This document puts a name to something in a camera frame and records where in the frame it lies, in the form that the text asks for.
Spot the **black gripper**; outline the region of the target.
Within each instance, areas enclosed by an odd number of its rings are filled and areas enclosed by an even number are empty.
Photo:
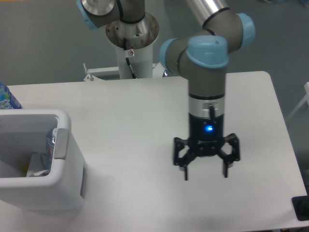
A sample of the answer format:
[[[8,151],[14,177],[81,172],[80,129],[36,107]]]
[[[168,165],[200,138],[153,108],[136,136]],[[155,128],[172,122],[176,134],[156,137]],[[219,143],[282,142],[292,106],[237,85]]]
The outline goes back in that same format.
[[[189,115],[189,138],[174,138],[173,164],[184,172],[185,181],[188,180],[188,165],[196,157],[210,157],[218,155],[223,160],[223,175],[228,178],[228,168],[233,162],[240,161],[240,142],[235,133],[223,136],[224,116],[216,116],[215,108],[208,107],[209,116],[206,118]],[[229,144],[230,154],[225,153],[222,147]],[[188,148],[180,157],[179,153]]]

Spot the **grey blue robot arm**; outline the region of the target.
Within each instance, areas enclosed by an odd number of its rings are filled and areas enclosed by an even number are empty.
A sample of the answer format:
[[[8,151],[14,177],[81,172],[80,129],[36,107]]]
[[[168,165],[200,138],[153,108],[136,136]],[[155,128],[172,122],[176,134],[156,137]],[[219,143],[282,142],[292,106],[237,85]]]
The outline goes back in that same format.
[[[239,139],[223,135],[225,78],[229,53],[250,45],[255,26],[246,14],[235,14],[224,0],[189,0],[201,31],[186,39],[169,39],[159,51],[160,64],[188,81],[189,137],[174,138],[173,164],[183,172],[197,157],[219,156],[223,174],[240,160]],[[142,0],[79,0],[90,29],[105,27],[113,44],[121,79],[153,76],[153,43],[157,20]]]

